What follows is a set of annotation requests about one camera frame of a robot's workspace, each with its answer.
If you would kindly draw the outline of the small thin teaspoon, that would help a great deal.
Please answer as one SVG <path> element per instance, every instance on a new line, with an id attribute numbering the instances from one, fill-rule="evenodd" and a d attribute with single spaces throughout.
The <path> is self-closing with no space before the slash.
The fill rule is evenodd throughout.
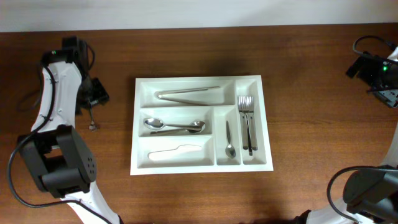
<path id="1" fill-rule="evenodd" d="M 96 123 L 95 123 L 95 118 L 94 118 L 94 113 L 93 113 L 93 107 L 91 105 L 91 102 L 88 102 L 88 107 L 89 107 L 89 114 L 90 114 L 90 125 L 89 125 L 89 130 L 94 132 L 98 129 Z"/>

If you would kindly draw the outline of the steel tongs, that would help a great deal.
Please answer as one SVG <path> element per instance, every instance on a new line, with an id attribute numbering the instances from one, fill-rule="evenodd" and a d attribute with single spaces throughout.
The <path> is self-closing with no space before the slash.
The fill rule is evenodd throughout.
<path id="1" fill-rule="evenodd" d="M 220 86 L 206 86 L 199 88 L 188 88 L 178 90 L 160 90 L 154 93 L 158 100 L 182 103 L 186 105 L 208 106 L 202 97 L 202 92 L 217 90 Z"/>

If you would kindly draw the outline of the large steel spoon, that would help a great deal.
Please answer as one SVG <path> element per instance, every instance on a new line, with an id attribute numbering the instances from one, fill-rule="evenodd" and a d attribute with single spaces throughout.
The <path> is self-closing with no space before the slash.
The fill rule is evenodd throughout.
<path id="1" fill-rule="evenodd" d="M 158 118 L 147 118 L 144 120 L 144 126 L 152 130 L 161 130 L 166 127 L 171 127 L 171 125 L 177 124 L 166 124 Z"/>
<path id="2" fill-rule="evenodd" d="M 194 121 L 188 125 L 171 125 L 174 129 L 166 130 L 166 131 L 152 131 L 149 134 L 151 136 L 160 136 L 166 134 L 175 134 L 179 132 L 188 132 L 190 134 L 200 133 L 205 129 L 204 121 Z"/>

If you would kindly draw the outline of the steel fork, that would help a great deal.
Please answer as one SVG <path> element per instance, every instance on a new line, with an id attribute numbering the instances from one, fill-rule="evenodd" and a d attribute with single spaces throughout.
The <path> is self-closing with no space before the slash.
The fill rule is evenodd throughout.
<path id="1" fill-rule="evenodd" d="M 249 149 L 249 138 L 248 138 L 248 122 L 247 116 L 244 112 L 244 96 L 238 96 L 238 111 L 240 115 L 241 122 L 241 131 L 242 131 L 242 141 L 243 141 L 243 149 Z"/>
<path id="2" fill-rule="evenodd" d="M 256 136 L 256 122 L 254 119 L 254 97 L 246 96 L 246 110 L 248 114 L 249 134 L 251 139 L 251 147 L 253 151 L 258 150 L 257 136 Z"/>

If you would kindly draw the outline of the small steel teaspoon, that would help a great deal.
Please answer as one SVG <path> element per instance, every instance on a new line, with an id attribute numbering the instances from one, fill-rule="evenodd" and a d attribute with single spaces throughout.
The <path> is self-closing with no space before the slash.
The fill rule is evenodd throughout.
<path id="1" fill-rule="evenodd" d="M 226 121 L 226 139 L 227 139 L 228 145 L 225 148 L 225 153 L 230 159 L 234 159 L 236 157 L 236 150 L 235 150 L 234 146 L 232 145 L 229 121 Z"/>

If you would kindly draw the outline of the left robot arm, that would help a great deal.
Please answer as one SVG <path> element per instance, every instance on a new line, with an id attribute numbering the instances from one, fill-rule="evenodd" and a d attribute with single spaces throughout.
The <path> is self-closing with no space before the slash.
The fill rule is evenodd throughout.
<path id="1" fill-rule="evenodd" d="M 43 54 L 40 109 L 29 134 L 18 138 L 11 157 L 20 154 L 34 183 L 69 205 L 83 223 L 122 223 L 96 184 L 96 160 L 75 129 L 75 116 L 104 105 L 109 95 L 90 77 L 95 61 L 91 46 L 78 37 L 64 37 L 62 48 Z"/>

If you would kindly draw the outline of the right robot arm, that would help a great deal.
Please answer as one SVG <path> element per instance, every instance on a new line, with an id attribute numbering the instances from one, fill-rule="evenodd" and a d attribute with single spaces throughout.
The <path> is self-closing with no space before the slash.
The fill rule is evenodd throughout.
<path id="1" fill-rule="evenodd" d="M 387 58 L 360 53 L 346 74 L 358 77 L 369 92 L 390 108 L 397 107 L 397 46 Z M 326 188 L 328 206 L 307 210 L 294 223 L 397 223 L 397 137 L 379 166 L 339 170 Z"/>

